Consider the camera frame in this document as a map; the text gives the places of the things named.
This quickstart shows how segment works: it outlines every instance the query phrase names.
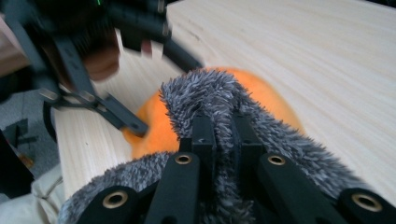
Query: fuzzy cover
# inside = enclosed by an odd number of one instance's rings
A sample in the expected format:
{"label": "fuzzy cover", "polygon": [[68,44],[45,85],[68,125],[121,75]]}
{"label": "fuzzy cover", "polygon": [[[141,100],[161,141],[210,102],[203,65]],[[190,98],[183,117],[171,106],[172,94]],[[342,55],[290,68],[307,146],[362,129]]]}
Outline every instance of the fuzzy cover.
{"label": "fuzzy cover", "polygon": [[[283,120],[290,127],[298,129],[299,133],[304,133],[303,125],[289,104],[271,84],[246,70],[232,67],[216,67],[216,69],[233,74],[233,77],[248,89],[252,100],[264,105],[276,119]],[[166,115],[168,109],[165,105],[160,91],[156,91],[136,112],[136,116],[149,126],[144,137],[134,135],[127,128],[122,130],[125,140],[131,144],[132,159],[140,159],[156,152],[178,151],[177,134],[172,129],[170,118]]]}
{"label": "fuzzy cover", "polygon": [[[250,124],[269,152],[282,154],[301,168],[322,192],[336,198],[343,189],[367,186],[320,144],[265,111],[251,100],[230,74],[219,70],[196,70],[162,86],[162,98],[178,138],[191,137],[192,118],[203,111],[214,124],[218,145],[215,199],[202,204],[202,223],[252,223],[251,202],[242,200],[233,170],[232,113],[250,118]],[[67,200],[59,223],[76,223],[97,193],[111,186],[140,191],[161,178],[170,153],[156,153],[121,164],[98,176]]]}

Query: black metal bracket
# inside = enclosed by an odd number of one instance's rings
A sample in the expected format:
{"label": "black metal bracket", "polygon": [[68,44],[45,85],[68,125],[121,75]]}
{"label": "black metal bracket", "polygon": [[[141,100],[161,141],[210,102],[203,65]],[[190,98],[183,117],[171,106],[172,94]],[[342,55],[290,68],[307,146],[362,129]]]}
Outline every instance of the black metal bracket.
{"label": "black metal bracket", "polygon": [[101,99],[96,95],[88,77],[88,72],[79,58],[72,40],[66,36],[55,36],[53,41],[76,89],[74,96],[80,104],[85,108],[98,112],[117,129],[127,127],[135,135],[143,136],[148,129],[148,126],[143,121],[110,94],[106,99]]}
{"label": "black metal bracket", "polygon": [[148,0],[145,5],[131,2],[129,4],[132,7],[126,7],[118,1],[112,1],[108,4],[108,13],[114,26],[120,29],[125,48],[140,51],[143,40],[163,44],[163,55],[187,73],[203,66],[172,39],[166,19],[166,7],[171,2],[176,1]]}
{"label": "black metal bracket", "polygon": [[[142,191],[150,196],[146,197],[144,206],[136,206],[144,208],[137,212],[138,218],[136,210],[124,210],[122,216],[135,218],[123,219],[114,215],[112,223],[199,222],[197,204],[208,202],[214,196],[217,150],[209,117],[196,113],[192,126],[191,138],[181,139],[179,152],[166,163],[158,186]],[[232,126],[237,150],[234,159],[238,163],[235,169],[238,169],[241,195],[254,202],[253,215],[257,223],[396,222],[396,208],[369,190],[346,189],[337,201],[324,195],[293,161],[283,155],[265,152],[248,117],[233,114]],[[134,200],[141,203],[139,197]],[[91,214],[92,218],[99,218],[108,215],[106,209],[95,206],[90,204],[84,216]]]}
{"label": "black metal bracket", "polygon": [[138,202],[139,195],[131,188],[113,186],[104,189],[82,213],[78,224],[131,223]]}

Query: wooden table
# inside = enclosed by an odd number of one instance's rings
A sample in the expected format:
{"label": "wooden table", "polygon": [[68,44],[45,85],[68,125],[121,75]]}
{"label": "wooden table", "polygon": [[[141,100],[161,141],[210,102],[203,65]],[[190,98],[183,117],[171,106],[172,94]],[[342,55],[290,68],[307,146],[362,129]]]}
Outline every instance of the wooden table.
{"label": "wooden table", "polygon": [[[290,103],[305,131],[396,204],[396,10],[358,0],[186,0],[168,8],[173,34],[207,66],[254,72]],[[135,112],[181,72],[122,52],[97,84]],[[66,196],[128,161],[121,132],[86,110],[56,112]]]}

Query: white cloth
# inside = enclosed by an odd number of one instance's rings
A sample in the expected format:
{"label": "white cloth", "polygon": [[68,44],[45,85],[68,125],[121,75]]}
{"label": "white cloth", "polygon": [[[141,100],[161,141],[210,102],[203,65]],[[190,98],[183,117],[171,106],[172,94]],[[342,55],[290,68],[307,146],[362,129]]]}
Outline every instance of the white cloth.
{"label": "white cloth", "polygon": [[57,165],[33,182],[32,193],[0,204],[0,223],[56,223],[63,203],[64,180]]}

